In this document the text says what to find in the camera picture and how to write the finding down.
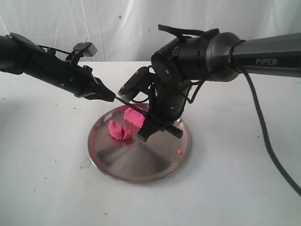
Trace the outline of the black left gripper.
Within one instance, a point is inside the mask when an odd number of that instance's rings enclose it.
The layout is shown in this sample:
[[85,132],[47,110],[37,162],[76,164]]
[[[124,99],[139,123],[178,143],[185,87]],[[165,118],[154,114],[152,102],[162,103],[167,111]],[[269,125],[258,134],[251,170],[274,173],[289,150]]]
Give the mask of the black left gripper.
[[113,102],[116,95],[87,68],[72,66],[49,53],[27,53],[23,56],[23,72],[77,98]]

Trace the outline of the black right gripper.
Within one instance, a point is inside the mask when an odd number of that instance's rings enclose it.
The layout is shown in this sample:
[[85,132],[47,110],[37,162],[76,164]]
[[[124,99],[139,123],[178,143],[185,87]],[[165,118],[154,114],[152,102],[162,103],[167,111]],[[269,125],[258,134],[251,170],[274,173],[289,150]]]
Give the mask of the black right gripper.
[[183,113],[189,89],[189,80],[181,82],[178,86],[172,87],[155,81],[150,87],[150,108],[144,120],[143,126],[138,131],[138,137],[146,142],[150,136],[158,131],[175,132],[175,127],[169,122],[174,122]]

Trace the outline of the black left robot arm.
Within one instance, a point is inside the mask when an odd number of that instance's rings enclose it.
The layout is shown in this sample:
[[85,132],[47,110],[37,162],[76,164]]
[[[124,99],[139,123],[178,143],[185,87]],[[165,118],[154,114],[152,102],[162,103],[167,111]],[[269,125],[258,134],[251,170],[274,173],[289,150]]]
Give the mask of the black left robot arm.
[[11,33],[0,38],[0,70],[20,75],[25,73],[55,87],[88,100],[113,102],[115,94],[89,66],[79,66],[82,57],[97,53],[91,42],[80,42],[73,47],[65,60],[56,57],[57,50],[36,45],[22,35]]

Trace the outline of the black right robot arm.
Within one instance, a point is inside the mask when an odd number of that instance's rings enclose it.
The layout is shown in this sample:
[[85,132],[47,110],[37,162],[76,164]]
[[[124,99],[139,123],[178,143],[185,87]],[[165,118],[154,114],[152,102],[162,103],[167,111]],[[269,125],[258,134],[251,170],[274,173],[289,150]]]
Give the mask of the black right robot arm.
[[187,30],[159,25],[174,39],[151,57],[150,108],[138,132],[141,140],[168,130],[180,118],[192,86],[229,82],[242,72],[299,78],[301,35],[242,40],[230,32]]

